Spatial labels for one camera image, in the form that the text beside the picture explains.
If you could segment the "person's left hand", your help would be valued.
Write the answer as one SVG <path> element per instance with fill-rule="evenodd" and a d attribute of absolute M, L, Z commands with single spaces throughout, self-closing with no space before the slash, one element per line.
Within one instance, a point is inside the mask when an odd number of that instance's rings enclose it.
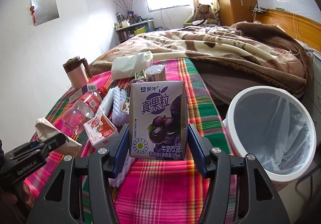
<path fill-rule="evenodd" d="M 1 190 L 1 198 L 9 204 L 15 204 L 17 202 L 17 197 L 14 194 L 3 190 Z M 30 188 L 25 182 L 22 183 L 22 199 L 29 207 L 34 205 L 34 197 L 30 193 Z"/>

